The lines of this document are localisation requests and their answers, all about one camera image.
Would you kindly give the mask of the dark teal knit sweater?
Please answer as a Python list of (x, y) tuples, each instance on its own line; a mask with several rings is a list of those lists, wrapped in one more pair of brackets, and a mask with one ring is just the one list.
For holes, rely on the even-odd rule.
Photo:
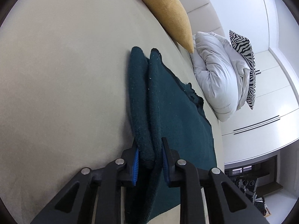
[(139, 169), (136, 185), (127, 192), (125, 218), (127, 223), (147, 223), (180, 203), (179, 189), (169, 188), (162, 173), (162, 139), (205, 170), (217, 165), (214, 139), (203, 98), (163, 64), (157, 49), (147, 57), (141, 48), (132, 48), (128, 92)]

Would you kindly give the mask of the cluttered dark shelf niche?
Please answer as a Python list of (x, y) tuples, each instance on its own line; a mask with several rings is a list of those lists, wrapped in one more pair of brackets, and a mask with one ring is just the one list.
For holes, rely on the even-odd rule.
[(271, 215), (265, 197), (283, 189), (278, 182), (278, 157), (225, 169), (225, 174), (264, 217)]

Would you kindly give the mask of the white folded duvet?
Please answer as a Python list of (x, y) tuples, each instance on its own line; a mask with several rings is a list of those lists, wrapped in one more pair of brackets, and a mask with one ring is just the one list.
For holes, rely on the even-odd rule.
[(199, 31), (193, 41), (195, 78), (218, 120), (225, 122), (246, 102), (245, 61), (228, 39), (213, 32)]

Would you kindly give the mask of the beige bed sheet mattress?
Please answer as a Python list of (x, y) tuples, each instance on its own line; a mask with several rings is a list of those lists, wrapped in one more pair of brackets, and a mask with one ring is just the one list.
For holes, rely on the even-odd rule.
[(129, 148), (131, 48), (202, 91), (188, 52), (142, 0), (19, 0), (1, 26), (1, 200), (30, 223), (83, 167)]

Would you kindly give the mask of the zebra print pillow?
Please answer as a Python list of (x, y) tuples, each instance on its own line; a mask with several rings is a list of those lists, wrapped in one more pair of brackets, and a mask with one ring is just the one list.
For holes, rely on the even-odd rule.
[(243, 74), (245, 79), (245, 99), (251, 110), (254, 109), (256, 97), (256, 64), (251, 42), (248, 38), (229, 31), (229, 39), (233, 49), (244, 59)]

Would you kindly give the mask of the cream padded headboard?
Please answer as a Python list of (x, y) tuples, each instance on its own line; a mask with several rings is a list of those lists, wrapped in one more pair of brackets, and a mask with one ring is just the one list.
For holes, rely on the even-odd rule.
[[(213, 32), (224, 36), (224, 29), (210, 0), (180, 0), (191, 24), (192, 35), (200, 32)], [(181, 52), (187, 52), (178, 42)]]

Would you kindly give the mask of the mustard yellow pillow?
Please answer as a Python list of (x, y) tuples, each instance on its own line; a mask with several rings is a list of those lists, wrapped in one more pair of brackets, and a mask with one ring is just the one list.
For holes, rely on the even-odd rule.
[(142, 0), (166, 32), (189, 53), (194, 52), (189, 17), (180, 0)]

